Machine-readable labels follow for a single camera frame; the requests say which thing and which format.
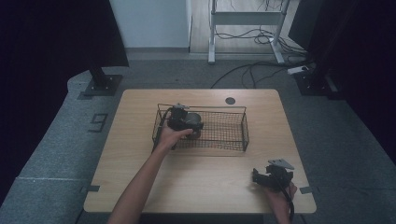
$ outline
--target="wire basket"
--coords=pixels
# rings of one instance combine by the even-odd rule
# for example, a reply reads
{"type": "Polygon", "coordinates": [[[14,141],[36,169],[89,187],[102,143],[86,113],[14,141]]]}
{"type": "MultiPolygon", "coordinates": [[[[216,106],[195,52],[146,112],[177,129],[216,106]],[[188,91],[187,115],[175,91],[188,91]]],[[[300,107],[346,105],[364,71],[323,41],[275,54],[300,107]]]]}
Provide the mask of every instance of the wire basket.
{"type": "MultiPolygon", "coordinates": [[[[158,104],[152,140],[155,143],[161,119],[172,105],[158,104]]],[[[248,123],[245,106],[190,106],[186,111],[201,116],[204,128],[198,139],[181,138],[176,148],[214,147],[235,151],[248,148],[248,123]]]]}

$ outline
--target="wooden table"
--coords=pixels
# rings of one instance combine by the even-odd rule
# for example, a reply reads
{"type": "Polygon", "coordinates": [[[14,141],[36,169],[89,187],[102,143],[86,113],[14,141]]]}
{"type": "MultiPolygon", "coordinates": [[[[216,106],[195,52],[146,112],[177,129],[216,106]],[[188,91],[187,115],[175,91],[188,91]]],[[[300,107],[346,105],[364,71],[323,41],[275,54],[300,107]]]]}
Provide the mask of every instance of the wooden table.
{"type": "MultiPolygon", "coordinates": [[[[249,145],[246,152],[195,148],[171,151],[163,161],[145,213],[270,213],[253,168],[264,174],[268,160],[285,159],[294,166],[293,183],[308,187],[299,153],[275,90],[127,90],[111,126],[84,209],[111,212],[117,199],[149,157],[157,104],[247,107],[249,145]]],[[[296,213],[314,213],[312,193],[294,197],[296,213]]]]}

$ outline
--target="black cable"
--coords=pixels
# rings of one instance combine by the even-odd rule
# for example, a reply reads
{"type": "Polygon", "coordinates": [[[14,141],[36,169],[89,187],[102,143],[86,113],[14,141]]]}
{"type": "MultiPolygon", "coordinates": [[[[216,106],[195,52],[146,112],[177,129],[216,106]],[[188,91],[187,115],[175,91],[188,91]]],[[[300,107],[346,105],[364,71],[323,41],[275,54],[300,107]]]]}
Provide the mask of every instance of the black cable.
{"type": "Polygon", "coordinates": [[[231,7],[233,8],[234,11],[236,11],[235,7],[233,7],[233,0],[230,1],[231,1],[231,7]]]}
{"type": "Polygon", "coordinates": [[[233,71],[235,71],[235,70],[238,70],[238,69],[240,69],[240,68],[243,68],[243,67],[248,67],[248,66],[251,66],[251,64],[241,65],[241,66],[235,67],[234,69],[228,71],[226,74],[224,74],[223,76],[221,76],[221,77],[210,87],[210,89],[213,89],[213,87],[215,87],[216,84],[218,84],[218,82],[220,82],[223,78],[225,78],[225,77],[227,77],[229,74],[231,74],[231,72],[233,72],[233,71]]]}
{"type": "Polygon", "coordinates": [[[290,197],[290,195],[291,195],[290,186],[289,186],[289,193],[290,194],[288,194],[286,192],[286,190],[284,188],[282,188],[282,186],[279,183],[279,180],[276,177],[275,177],[275,180],[276,180],[276,183],[279,185],[279,188],[282,191],[283,195],[285,195],[286,202],[288,202],[288,204],[289,204],[289,208],[290,208],[289,220],[290,220],[290,223],[292,223],[293,222],[293,218],[294,218],[294,203],[293,203],[293,200],[290,197]]]}
{"type": "Polygon", "coordinates": [[[259,80],[256,81],[256,84],[259,83],[259,82],[261,82],[261,81],[263,81],[263,80],[265,80],[265,79],[267,79],[267,78],[269,78],[269,77],[274,77],[277,73],[279,73],[279,72],[281,72],[281,71],[283,71],[283,70],[286,70],[286,69],[288,69],[288,67],[287,67],[287,68],[279,69],[279,70],[275,71],[273,74],[271,74],[271,75],[268,76],[268,77],[262,77],[262,78],[260,78],[259,80]]]}

